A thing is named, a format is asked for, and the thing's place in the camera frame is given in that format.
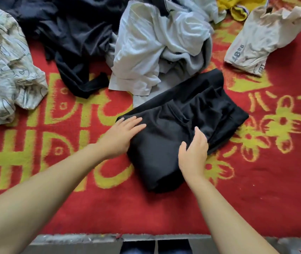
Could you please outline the person's left hand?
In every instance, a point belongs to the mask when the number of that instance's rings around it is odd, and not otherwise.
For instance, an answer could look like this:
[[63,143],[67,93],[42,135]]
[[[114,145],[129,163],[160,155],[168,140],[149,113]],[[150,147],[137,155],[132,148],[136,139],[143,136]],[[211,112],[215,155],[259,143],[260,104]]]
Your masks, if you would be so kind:
[[120,125],[114,124],[96,143],[102,159],[107,160],[126,153],[132,138],[138,133],[127,132],[127,119],[124,119]]

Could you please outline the person's right hand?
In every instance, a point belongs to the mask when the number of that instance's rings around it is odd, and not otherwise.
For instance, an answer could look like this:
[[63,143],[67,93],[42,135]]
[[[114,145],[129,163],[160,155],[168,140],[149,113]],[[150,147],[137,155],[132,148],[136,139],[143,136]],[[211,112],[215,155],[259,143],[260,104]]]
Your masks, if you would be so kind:
[[207,137],[198,127],[195,127],[193,140],[189,146],[187,145],[187,161],[178,163],[179,169],[190,187],[203,178],[208,149]]

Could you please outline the black garment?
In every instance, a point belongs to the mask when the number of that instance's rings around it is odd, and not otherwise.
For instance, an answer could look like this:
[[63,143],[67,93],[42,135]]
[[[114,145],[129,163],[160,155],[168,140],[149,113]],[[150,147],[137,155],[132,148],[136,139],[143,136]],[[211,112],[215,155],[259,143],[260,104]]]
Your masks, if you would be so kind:
[[222,71],[200,73],[119,116],[141,117],[146,128],[136,134],[127,155],[149,192],[174,191],[184,181],[178,151],[187,147],[198,127],[208,154],[222,147],[249,115],[226,94]]

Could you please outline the person's left forearm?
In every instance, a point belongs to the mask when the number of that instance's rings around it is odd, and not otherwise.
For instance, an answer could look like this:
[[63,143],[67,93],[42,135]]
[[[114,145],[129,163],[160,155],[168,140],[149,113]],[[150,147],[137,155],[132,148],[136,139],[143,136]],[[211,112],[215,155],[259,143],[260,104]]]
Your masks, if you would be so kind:
[[89,144],[3,192],[0,195],[0,254],[21,253],[104,156],[98,143]]

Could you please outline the person's right forearm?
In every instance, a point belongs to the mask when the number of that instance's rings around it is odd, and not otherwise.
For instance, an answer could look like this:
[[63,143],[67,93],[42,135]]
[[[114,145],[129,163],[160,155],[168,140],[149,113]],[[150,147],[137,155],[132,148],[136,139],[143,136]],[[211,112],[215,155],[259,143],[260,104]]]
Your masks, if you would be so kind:
[[279,254],[208,180],[194,176],[186,182],[220,254]]

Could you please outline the light grey garment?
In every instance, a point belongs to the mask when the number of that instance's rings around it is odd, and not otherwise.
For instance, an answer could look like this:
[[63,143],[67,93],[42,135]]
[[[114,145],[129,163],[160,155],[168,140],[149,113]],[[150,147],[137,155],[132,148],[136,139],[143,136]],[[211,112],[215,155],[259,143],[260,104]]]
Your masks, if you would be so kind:
[[188,53],[174,54],[168,48],[162,52],[159,59],[160,82],[153,86],[147,96],[134,95],[133,107],[136,108],[155,96],[175,87],[188,80],[195,74],[205,70],[212,57],[212,38],[208,38],[202,46],[200,53],[196,56]]

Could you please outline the white crumpled garment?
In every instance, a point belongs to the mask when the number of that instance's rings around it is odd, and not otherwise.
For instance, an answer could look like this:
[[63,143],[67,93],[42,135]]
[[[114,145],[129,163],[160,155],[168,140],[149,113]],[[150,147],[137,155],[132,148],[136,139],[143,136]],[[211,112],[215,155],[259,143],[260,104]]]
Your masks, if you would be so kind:
[[159,59],[165,48],[196,56],[212,33],[212,26],[197,12],[172,11],[165,17],[152,4],[130,0],[117,34],[112,34],[106,59],[112,70],[108,88],[149,95],[160,82]]

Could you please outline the red blanket with yellow pattern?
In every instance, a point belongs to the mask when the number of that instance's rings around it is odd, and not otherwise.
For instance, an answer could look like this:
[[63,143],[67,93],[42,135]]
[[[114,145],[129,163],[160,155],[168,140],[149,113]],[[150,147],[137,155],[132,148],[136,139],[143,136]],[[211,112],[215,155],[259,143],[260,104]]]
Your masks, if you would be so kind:
[[[272,52],[261,78],[224,63],[242,24],[227,16],[215,28],[205,72],[218,68],[224,88],[249,119],[222,149],[209,155],[205,176],[265,236],[301,237],[301,33]],[[0,126],[0,194],[94,143],[132,109],[132,95],[101,89],[89,99],[65,87],[54,62],[31,42],[49,94],[34,111],[17,108]],[[208,234],[184,183],[148,192],[126,155],[102,162],[79,184],[42,234]]]

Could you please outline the dark navy crumpled garment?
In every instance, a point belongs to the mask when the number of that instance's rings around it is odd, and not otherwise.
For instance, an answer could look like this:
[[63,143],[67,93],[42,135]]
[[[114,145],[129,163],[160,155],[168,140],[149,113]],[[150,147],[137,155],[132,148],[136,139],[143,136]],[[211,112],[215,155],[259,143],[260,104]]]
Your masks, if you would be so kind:
[[26,37],[39,40],[46,60],[76,97],[89,98],[108,87],[105,73],[89,80],[89,64],[104,56],[130,0],[0,0],[0,9],[18,22]]

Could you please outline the white garment with line print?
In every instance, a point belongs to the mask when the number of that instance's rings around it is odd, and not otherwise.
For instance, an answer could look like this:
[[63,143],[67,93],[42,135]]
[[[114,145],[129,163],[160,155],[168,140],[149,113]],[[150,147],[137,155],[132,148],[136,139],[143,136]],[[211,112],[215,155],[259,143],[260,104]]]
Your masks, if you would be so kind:
[[14,120],[16,106],[35,110],[47,93],[46,75],[34,65],[21,27],[0,9],[0,125]]

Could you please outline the beige printed garment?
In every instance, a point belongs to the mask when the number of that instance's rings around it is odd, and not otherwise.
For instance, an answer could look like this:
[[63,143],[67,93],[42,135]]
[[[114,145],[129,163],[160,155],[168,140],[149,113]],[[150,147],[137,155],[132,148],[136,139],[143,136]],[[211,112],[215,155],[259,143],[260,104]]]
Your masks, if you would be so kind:
[[301,7],[255,8],[228,48],[224,62],[262,77],[269,54],[291,43],[300,32]]

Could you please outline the yellow garment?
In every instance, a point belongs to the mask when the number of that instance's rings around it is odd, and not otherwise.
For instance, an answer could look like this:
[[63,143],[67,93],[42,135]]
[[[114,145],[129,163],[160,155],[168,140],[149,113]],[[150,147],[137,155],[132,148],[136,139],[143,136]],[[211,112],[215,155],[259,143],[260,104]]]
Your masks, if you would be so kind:
[[255,8],[267,6],[269,0],[216,0],[219,11],[228,11],[234,20],[245,21]]

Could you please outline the grey bed frame edge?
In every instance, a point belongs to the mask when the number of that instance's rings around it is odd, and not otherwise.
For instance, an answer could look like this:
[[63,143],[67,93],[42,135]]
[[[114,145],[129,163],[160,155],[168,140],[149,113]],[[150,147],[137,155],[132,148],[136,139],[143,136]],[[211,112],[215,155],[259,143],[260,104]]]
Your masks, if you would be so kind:
[[210,235],[203,234],[56,234],[38,235],[21,254],[119,254],[124,242],[189,240],[193,254],[219,254]]

